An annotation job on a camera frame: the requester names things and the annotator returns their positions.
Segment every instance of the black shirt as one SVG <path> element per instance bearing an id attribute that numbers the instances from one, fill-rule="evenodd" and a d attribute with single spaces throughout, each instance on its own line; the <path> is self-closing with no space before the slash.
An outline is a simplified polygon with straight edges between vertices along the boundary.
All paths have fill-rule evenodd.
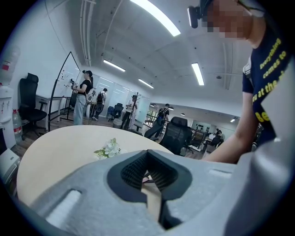
<path id="1" fill-rule="evenodd" d="M 291 54 L 269 27 L 258 48 L 251 54 L 251 81 L 243 74 L 243 92 L 253 94 L 253 112 L 263 126 L 259 145 L 276 137 L 267 113 L 261 103 L 276 87 L 289 62 Z"/>
<path id="2" fill-rule="evenodd" d="M 85 80 L 83 81 L 83 83 L 80 84 L 80 88 L 82 88 L 83 84 L 86 84 L 86 85 L 87 85 L 87 88 L 86 88 L 85 92 L 86 92 L 86 94 L 88 94 L 89 91 L 92 89 L 91 81 L 88 80 L 88 79 L 85 79 Z"/>
<path id="3" fill-rule="evenodd" d="M 164 113 L 164 117 L 159 117 L 160 113 Z M 169 115 L 169 110 L 168 110 L 168 108 L 165 108 L 165 107 L 161 108 L 161 109 L 159 110 L 159 113 L 158 113 L 158 118 L 165 119 L 165 118 L 166 118 L 166 115 Z"/>

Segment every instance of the desk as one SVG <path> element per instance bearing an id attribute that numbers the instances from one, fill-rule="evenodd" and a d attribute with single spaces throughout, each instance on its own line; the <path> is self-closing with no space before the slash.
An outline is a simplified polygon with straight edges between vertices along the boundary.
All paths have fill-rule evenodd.
<path id="1" fill-rule="evenodd" d="M 139 128 L 142 129 L 142 127 L 143 127 L 143 124 L 140 123 L 140 122 L 137 121 L 137 120 L 134 121 L 134 124 L 133 124 L 133 125 L 135 125 L 135 126 L 137 127 L 137 128 L 136 128 L 136 131 L 139 131 Z"/>
<path id="2" fill-rule="evenodd" d="M 48 131 L 48 113 L 49 113 L 49 106 L 50 106 L 50 99 L 51 97 L 43 96 L 36 94 L 36 97 L 38 100 L 46 102 L 47 104 L 43 106 L 43 111 L 47 113 L 47 116 L 45 117 L 45 129 Z M 63 98 L 52 98 L 52 101 L 59 100 L 59 108 L 58 108 L 58 115 L 60 115 L 60 109 L 61 109 L 61 101 Z"/>
<path id="3" fill-rule="evenodd" d="M 93 152 L 112 138 L 127 152 L 157 149 L 171 153 L 148 138 L 110 127 L 78 125 L 52 130 L 38 138 L 24 154 L 17 176 L 18 198 L 29 206 L 47 188 L 77 168 L 96 161 Z"/>

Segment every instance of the whiteboard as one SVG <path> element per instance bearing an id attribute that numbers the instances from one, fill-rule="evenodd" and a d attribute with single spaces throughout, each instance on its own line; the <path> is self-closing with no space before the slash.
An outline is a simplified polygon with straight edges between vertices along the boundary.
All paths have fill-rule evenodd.
<path id="1" fill-rule="evenodd" d="M 69 53 L 59 72 L 53 97 L 71 97 L 71 79 L 76 82 L 80 69 L 75 62 L 72 52 Z"/>

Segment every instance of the floor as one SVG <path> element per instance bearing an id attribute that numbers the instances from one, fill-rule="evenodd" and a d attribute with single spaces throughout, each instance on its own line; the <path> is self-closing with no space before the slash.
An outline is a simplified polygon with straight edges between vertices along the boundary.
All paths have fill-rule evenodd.
<path id="1" fill-rule="evenodd" d="M 73 119 L 72 117 L 73 113 L 69 114 L 69 119 Z M 101 125 L 101 126 L 107 126 L 112 127 L 112 122 L 109 122 L 105 117 L 99 117 L 98 121 L 94 121 L 92 119 L 88 120 L 86 117 L 84 117 L 83 120 L 84 125 Z M 44 121 L 40 121 L 37 123 L 38 126 L 44 127 Z M 58 122 L 57 119 L 51 121 L 50 128 L 51 130 L 55 130 L 58 128 L 66 127 L 66 126 L 72 126 L 73 122 L 69 120 L 60 119 Z M 13 146 L 11 150 L 18 155 L 20 158 L 23 157 L 24 153 L 27 151 L 27 149 L 30 147 L 30 145 L 37 139 L 38 137 L 36 134 L 32 131 L 29 131 L 25 135 L 25 139 L 21 141 L 19 144 Z M 162 136 L 159 136 L 158 143 L 161 141 Z M 187 150 L 185 157 L 192 158 L 192 159 L 201 159 L 203 156 L 203 153 L 199 153 L 197 151 L 194 151 L 192 153 L 191 151 Z"/>

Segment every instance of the gray plastic object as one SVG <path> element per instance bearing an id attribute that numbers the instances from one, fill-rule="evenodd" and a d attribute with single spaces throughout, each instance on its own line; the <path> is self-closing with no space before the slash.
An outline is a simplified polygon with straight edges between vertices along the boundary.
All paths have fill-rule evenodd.
<path id="1" fill-rule="evenodd" d="M 60 234 L 239 236 L 255 231 L 287 191 L 295 169 L 291 141 L 270 142 L 237 165 L 160 151 L 85 165 L 46 190 L 32 209 L 46 218 L 71 189 L 82 193 Z M 159 223 L 147 212 L 141 179 L 149 171 L 162 193 Z"/>

